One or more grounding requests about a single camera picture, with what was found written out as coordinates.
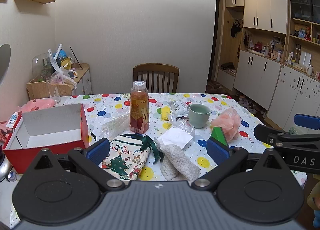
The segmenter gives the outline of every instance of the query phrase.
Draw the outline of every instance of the chair backrest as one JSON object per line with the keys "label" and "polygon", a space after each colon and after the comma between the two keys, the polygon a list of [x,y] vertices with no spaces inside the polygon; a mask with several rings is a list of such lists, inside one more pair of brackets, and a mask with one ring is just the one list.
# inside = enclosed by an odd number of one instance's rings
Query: chair backrest
{"label": "chair backrest", "polygon": [[[170,88],[170,73],[174,74],[173,77],[173,85],[172,85],[172,93],[177,92],[178,78],[179,78],[179,69],[175,66],[168,64],[160,64],[160,63],[145,63],[137,65],[133,68],[133,79],[134,81],[138,80],[138,72],[141,72],[141,80],[144,81],[144,74],[146,74],[146,83],[147,88],[150,93],[159,93],[159,83],[160,83],[160,75],[162,76],[162,88],[161,93],[165,93],[164,91],[164,80],[167,77],[167,88],[166,92],[169,93]],[[155,73],[156,73],[156,91],[154,91],[155,85]],[[151,77],[151,90],[149,89],[149,76]]]}

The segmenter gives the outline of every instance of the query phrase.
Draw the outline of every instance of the doorway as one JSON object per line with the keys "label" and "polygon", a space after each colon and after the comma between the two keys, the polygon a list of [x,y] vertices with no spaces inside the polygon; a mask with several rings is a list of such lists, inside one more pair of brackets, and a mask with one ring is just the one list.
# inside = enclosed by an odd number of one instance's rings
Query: doorway
{"label": "doorway", "polygon": [[213,72],[213,64],[214,64],[216,44],[217,44],[218,21],[219,21],[219,6],[220,6],[220,0],[216,0],[216,14],[215,14],[215,18],[214,18],[214,33],[213,33],[212,52],[211,52],[211,60],[210,60],[208,81],[211,80],[212,72]]}

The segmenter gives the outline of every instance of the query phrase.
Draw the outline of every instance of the glass cabinet door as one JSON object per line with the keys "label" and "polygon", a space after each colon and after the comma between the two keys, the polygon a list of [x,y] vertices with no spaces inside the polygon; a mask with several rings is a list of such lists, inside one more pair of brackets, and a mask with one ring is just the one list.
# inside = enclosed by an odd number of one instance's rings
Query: glass cabinet door
{"label": "glass cabinet door", "polygon": [[291,0],[291,18],[312,22],[311,0]]}
{"label": "glass cabinet door", "polygon": [[320,23],[320,0],[311,0],[312,21]]}

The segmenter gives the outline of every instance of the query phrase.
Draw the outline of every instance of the yellow packet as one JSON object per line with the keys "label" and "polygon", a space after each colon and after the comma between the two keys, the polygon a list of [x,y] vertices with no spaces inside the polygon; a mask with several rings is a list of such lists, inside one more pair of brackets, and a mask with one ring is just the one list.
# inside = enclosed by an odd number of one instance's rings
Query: yellow packet
{"label": "yellow packet", "polygon": [[170,108],[168,106],[161,108],[161,121],[169,121],[168,114],[170,114]]}

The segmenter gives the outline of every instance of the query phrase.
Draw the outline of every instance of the table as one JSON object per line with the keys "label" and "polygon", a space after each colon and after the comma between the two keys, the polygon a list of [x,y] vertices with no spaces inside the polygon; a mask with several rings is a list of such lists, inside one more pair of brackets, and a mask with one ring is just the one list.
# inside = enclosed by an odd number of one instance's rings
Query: table
{"label": "table", "polygon": [[[90,145],[95,143],[90,132],[97,136],[97,140],[102,137],[101,129],[103,125],[110,121],[119,112],[129,111],[130,94],[103,94],[103,95],[85,95],[62,97],[60,105],[78,104],[84,105],[85,114],[88,123]],[[235,100],[226,95],[218,94],[197,94],[197,93],[164,93],[149,94],[149,112],[150,112],[150,128],[146,134],[153,139],[165,133],[170,127],[168,121],[161,121],[160,108],[168,104],[168,101],[181,100],[185,103],[199,103],[208,106],[211,114],[207,125],[204,128],[196,129],[196,136],[183,149],[186,156],[200,168],[200,175],[204,175],[214,167],[216,163],[207,155],[206,140],[211,135],[212,128],[210,121],[218,117],[227,108],[234,108],[241,117],[242,123],[239,128],[239,135],[235,140],[229,142],[230,145],[240,146],[252,153],[263,153],[270,147],[255,139],[253,130],[257,124],[262,124],[247,109],[240,106]],[[161,174],[161,164],[157,162],[153,164],[154,156],[150,152],[147,163],[140,174],[140,180],[165,180]],[[307,180],[307,175],[303,172],[292,171],[296,180],[301,186]],[[17,181],[13,183],[0,183],[0,220],[7,224],[10,214],[11,195]],[[14,209],[12,209],[10,223],[17,222]]]}

